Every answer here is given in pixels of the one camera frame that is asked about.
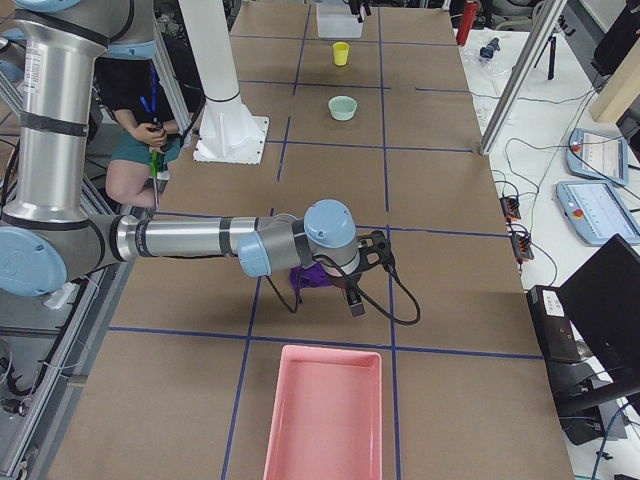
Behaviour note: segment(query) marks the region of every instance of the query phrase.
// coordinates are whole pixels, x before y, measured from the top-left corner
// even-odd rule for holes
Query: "white pillar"
[[[260,163],[269,119],[242,103],[222,0],[180,0],[180,8],[207,96],[194,158]]]

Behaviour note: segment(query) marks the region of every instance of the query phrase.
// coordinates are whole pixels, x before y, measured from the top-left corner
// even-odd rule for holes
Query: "white box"
[[[360,38],[362,23],[351,14],[349,5],[342,0],[323,0],[316,4],[318,37],[320,38]]]

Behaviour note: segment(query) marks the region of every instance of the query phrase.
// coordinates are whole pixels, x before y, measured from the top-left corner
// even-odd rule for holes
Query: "red cylinder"
[[[458,45],[464,46],[464,44],[467,43],[469,30],[471,30],[477,11],[478,3],[475,0],[467,0],[467,4],[464,6],[464,11],[462,12],[462,20],[458,26],[458,35],[456,35]]]

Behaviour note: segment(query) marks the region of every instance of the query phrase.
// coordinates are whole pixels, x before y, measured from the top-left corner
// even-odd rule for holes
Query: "black shirt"
[[[180,83],[189,112],[194,112],[200,102],[199,90],[189,88],[200,87],[200,78],[191,49],[180,40],[170,35],[163,35],[163,40],[173,65],[173,70]],[[153,115],[148,113],[140,100],[144,96],[151,107],[151,60],[118,60],[100,57],[96,60],[95,73],[103,103],[111,110],[131,110],[136,121],[153,123]],[[159,121],[173,120],[167,96],[159,81],[157,83],[156,116]]]

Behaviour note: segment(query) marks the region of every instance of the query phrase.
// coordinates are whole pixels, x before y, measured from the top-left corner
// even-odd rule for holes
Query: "brown table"
[[[244,102],[271,121],[264,158],[186,152],[159,215],[342,200],[390,236],[422,322],[351,318],[334,288],[290,315],[235,260],[139,260],[48,478],[261,478],[291,343],[381,353],[385,480],[572,478],[448,15],[374,9],[338,69],[313,6],[249,2],[232,46]],[[352,121],[329,117],[336,94],[358,100]],[[361,286],[412,315],[384,272]]]

